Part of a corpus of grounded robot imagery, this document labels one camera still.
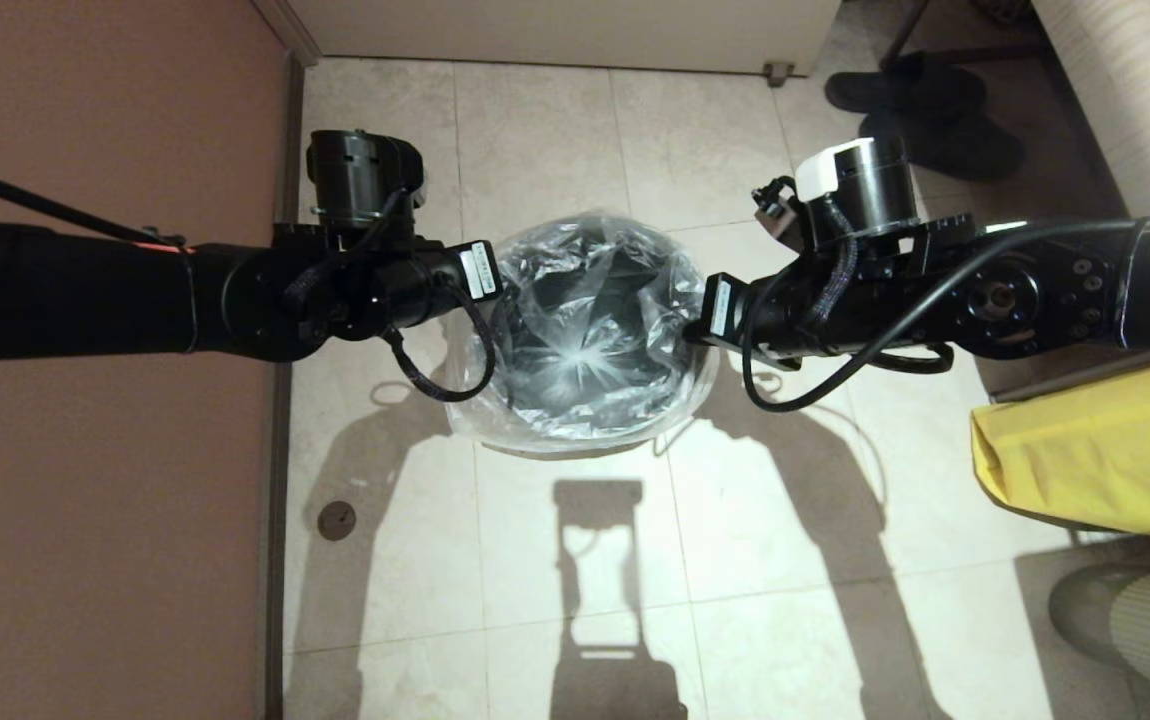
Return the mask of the yellow cloth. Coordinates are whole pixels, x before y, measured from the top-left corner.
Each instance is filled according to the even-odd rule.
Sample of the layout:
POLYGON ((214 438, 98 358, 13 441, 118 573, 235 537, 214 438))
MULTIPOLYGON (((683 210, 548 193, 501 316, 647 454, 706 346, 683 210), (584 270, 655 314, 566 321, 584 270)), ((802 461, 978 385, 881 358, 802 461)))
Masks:
POLYGON ((1150 536, 1150 368, 977 407, 971 449, 979 487, 1004 510, 1150 536))

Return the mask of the black slipper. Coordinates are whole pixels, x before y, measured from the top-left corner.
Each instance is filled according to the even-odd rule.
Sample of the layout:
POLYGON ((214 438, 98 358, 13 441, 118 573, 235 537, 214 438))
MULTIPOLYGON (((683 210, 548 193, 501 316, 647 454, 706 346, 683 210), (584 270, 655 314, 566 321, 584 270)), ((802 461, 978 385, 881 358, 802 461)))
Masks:
POLYGON ((859 136, 899 138, 910 163, 954 179, 1000 181, 1026 160, 1026 146, 986 113, 969 110, 931 117, 894 110, 867 115, 859 136))
POLYGON ((825 97, 844 112, 900 112, 918 117, 950 117, 983 108, 986 81, 923 53, 900 56, 876 72, 835 72, 825 97))

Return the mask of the white door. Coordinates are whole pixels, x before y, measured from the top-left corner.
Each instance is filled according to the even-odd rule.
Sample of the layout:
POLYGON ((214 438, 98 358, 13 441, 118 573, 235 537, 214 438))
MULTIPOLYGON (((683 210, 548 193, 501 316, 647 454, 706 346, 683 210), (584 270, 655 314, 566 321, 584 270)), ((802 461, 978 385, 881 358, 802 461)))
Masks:
POLYGON ((327 56, 812 72, 843 0, 288 0, 327 56))

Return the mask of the thin dark metal leg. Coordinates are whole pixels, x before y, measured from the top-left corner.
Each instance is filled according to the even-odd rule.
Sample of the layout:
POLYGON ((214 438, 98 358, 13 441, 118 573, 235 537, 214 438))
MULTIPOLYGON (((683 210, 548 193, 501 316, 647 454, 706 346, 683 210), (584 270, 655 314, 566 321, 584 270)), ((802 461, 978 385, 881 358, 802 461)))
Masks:
POLYGON ((933 0, 900 0, 900 3, 910 3, 908 12, 905 12, 903 17, 900 17, 898 26, 896 26, 896 32, 891 38, 891 43, 885 47, 883 54, 877 61, 877 68, 881 70, 889 69, 895 61, 898 61, 904 54, 904 49, 907 49, 910 38, 912 38, 915 32, 915 28, 923 17, 923 13, 931 5, 933 0))

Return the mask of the white door frame trim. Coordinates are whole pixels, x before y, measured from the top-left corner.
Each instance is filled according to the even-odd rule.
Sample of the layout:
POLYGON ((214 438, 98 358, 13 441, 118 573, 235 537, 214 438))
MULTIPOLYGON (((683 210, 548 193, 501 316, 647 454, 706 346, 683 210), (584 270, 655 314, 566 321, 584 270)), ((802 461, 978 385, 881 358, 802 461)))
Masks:
POLYGON ((315 67, 324 58, 290 0, 250 0, 250 3, 255 6, 260 17, 273 29, 273 35, 302 67, 315 67))

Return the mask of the dark metal frame bar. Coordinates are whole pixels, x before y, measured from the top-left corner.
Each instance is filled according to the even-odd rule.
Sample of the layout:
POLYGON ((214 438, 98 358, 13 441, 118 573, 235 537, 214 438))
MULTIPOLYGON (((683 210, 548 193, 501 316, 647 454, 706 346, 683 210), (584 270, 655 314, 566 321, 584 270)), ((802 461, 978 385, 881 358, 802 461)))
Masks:
POLYGON ((1150 368, 1150 351, 1078 346, 1019 360, 977 357, 974 363, 988 401, 1013 404, 1150 368))

